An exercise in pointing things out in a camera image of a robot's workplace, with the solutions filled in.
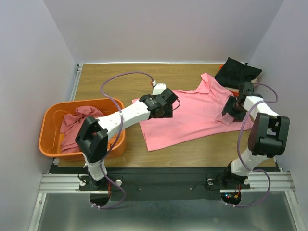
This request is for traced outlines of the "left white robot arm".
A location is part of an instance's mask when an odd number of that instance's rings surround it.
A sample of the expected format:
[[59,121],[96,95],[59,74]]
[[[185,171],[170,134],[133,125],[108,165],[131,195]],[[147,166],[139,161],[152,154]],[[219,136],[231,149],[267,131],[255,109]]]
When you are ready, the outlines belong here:
[[108,141],[119,135],[122,130],[157,118],[171,118],[173,103],[179,102],[178,96],[169,88],[158,95],[143,95],[130,106],[103,117],[88,116],[81,125],[75,142],[82,152],[91,185],[101,190],[107,185],[107,171],[104,159],[111,147]]

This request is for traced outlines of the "light pink t shirt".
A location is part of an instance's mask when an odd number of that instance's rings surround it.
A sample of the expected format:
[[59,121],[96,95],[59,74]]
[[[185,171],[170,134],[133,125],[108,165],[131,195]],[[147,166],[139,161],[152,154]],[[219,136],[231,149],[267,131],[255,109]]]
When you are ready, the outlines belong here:
[[172,118],[140,122],[147,150],[155,151],[213,134],[252,128],[253,122],[235,122],[222,110],[232,93],[207,73],[195,90],[173,91],[179,98]]

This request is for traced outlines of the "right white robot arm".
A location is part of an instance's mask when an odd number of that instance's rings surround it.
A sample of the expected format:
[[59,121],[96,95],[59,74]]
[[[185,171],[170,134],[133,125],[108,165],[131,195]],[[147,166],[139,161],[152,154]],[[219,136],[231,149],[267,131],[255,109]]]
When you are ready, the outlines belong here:
[[248,119],[253,125],[247,141],[246,150],[238,152],[238,158],[224,169],[222,184],[227,188],[234,185],[247,185],[248,174],[261,162],[282,155],[286,148],[290,119],[279,115],[268,106],[269,101],[255,93],[255,84],[243,82],[239,85],[237,97],[230,96],[222,115],[230,115],[235,122],[241,122],[243,131]]

